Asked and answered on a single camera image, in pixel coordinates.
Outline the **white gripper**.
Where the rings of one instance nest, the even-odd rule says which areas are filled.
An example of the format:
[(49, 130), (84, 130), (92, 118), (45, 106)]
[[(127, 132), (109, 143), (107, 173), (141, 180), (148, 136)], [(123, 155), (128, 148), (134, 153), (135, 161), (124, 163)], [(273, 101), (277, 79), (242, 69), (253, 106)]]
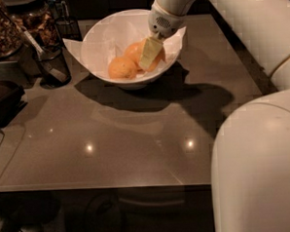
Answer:
[[(155, 0), (149, 12), (148, 26), (156, 36), (167, 39), (174, 35), (183, 25), (185, 6), (174, 0)], [(156, 37), (148, 37), (145, 41), (139, 67), (148, 68), (161, 52), (163, 42)]]

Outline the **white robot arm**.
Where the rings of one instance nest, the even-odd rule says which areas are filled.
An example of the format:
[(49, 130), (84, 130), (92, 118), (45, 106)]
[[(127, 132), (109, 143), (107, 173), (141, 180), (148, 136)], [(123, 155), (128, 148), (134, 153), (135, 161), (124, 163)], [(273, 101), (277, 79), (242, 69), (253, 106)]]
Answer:
[[(166, 39), (196, 0), (155, 0), (149, 28)], [(215, 232), (290, 232), (290, 0), (209, 0), (275, 86), (223, 123), (214, 140)]]

